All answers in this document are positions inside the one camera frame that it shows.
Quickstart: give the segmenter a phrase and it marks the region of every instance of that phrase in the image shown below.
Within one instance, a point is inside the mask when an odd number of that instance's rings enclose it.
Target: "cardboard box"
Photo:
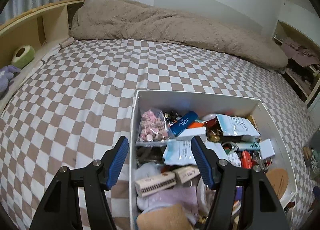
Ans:
[[[273,167],[283,168],[288,172],[289,183],[280,200],[282,207],[285,207],[295,196],[297,183],[287,149],[275,123],[260,100],[197,92],[137,90],[136,99],[133,104],[129,149],[129,213],[132,230],[135,229],[134,219],[138,215],[134,173],[137,169],[135,142],[138,137],[138,127],[141,120],[140,107],[143,109],[155,107],[162,111],[175,109],[180,115],[184,115],[192,110],[199,117],[209,113],[224,113],[231,109],[239,117],[253,115],[261,134],[261,139],[270,139],[273,146],[275,152],[275,157],[272,159]]]

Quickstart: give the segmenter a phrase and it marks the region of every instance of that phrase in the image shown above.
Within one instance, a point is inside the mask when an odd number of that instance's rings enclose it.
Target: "red lighter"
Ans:
[[[250,169],[252,167],[251,156],[250,153],[246,150],[241,152],[241,164],[242,167]]]

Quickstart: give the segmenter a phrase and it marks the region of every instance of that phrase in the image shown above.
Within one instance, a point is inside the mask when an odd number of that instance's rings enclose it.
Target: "orange object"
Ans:
[[[200,123],[200,122],[194,122],[194,123],[191,123],[189,126],[188,126],[188,129],[192,129],[192,128],[200,128],[200,127],[203,127],[204,124],[203,123]]]

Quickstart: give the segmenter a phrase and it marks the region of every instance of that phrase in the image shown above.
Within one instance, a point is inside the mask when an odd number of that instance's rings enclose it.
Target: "checkered fabric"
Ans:
[[[195,91],[259,98],[286,144],[298,184],[293,228],[312,202],[301,147],[315,131],[302,101],[280,74],[223,53],[137,40],[76,41],[43,65],[0,119],[1,203],[28,229],[62,165],[84,167],[129,137],[137,89]],[[128,161],[106,192],[116,224],[129,229]],[[89,222],[79,191],[84,229]]]

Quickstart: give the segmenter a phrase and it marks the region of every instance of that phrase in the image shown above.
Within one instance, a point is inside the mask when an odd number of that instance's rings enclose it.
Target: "checkered bed sheet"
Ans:
[[[292,228],[312,202],[301,147],[315,131],[305,105],[280,74],[223,53],[138,40],[76,41],[43,65],[0,119],[0,201],[28,229],[62,165],[84,167],[129,138],[137,89],[195,91],[260,99],[286,144],[297,179]],[[106,192],[115,223],[129,229],[128,161]],[[84,229],[89,229],[79,190]]]

